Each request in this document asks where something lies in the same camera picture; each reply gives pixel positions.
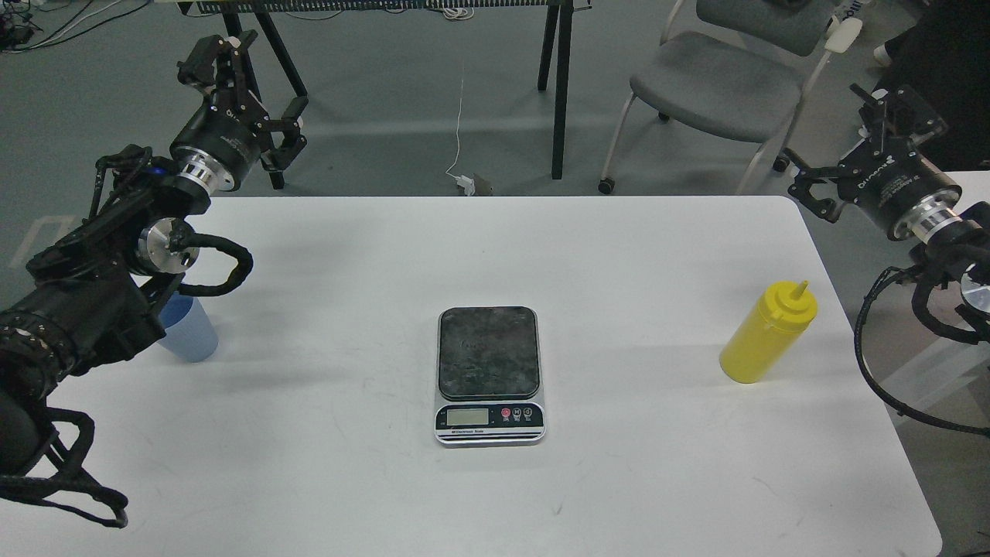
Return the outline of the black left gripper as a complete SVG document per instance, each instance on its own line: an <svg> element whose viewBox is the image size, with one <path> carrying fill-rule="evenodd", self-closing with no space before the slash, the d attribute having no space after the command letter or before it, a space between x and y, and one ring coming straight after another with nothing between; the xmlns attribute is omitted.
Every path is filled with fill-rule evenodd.
<svg viewBox="0 0 990 557"><path fill-rule="evenodd" d="M259 159L265 172L284 172L307 145L301 123L307 96L294 97L282 116L273 118L248 87L248 47L255 39L205 36L177 63L178 81L199 91L204 104L169 151L177 176L207 194L238 190ZM259 123L259 137L243 123Z"/></svg>

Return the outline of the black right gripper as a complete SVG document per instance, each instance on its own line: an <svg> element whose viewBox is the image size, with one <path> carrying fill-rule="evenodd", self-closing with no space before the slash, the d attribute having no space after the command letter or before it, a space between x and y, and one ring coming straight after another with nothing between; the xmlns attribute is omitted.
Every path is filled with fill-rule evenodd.
<svg viewBox="0 0 990 557"><path fill-rule="evenodd" d="M824 168L782 149L797 170L788 194L831 224L854 204L892 242L911 236L929 242L961 222L954 210L961 187L918 152L925 142L947 134L947 121L908 85L871 93L851 84L849 90L862 99L857 113L866 145L856 145L836 166ZM835 186L837 198L814 195L814 186L828 184Z"/></svg>

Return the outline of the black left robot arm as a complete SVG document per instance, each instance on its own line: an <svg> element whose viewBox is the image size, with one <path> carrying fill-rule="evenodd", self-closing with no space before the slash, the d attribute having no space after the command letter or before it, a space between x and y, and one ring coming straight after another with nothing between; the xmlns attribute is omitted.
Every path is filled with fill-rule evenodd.
<svg viewBox="0 0 990 557"><path fill-rule="evenodd" d="M1 317L4 500L57 507L60 491L84 494L112 518L61 510L106 528L127 525L127 497L84 469L93 419L47 398L64 378L131 360L162 339L173 296L225 296L251 274L247 249L195 232L187 217L208 211L214 193L240 187L257 163L284 172L307 144L306 95L275 118L248 87L257 35L199 39L177 77L203 101L169 155L127 145L102 156L87 218L27 264L35 288Z"/></svg>

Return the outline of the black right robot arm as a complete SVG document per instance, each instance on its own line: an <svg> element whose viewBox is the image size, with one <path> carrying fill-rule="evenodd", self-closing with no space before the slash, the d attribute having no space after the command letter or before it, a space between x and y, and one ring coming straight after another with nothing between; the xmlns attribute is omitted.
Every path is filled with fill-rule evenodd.
<svg viewBox="0 0 990 557"><path fill-rule="evenodd" d="M979 437L985 426L940 419L891 395L866 363L863 332L874 301L894 283L911 283L911 311L937 337L986 345L988 329L988 204L956 206L963 190L922 152L922 145L947 134L948 126L910 86L869 92L857 84L851 92L859 107L862 137L831 166L811 166L793 149L783 149L792 166L788 194L807 212L835 223L855 206L892 242L916 241L908 268L884 268L870 286L853 322L853 352L871 391L897 415L920 423Z"/></svg>

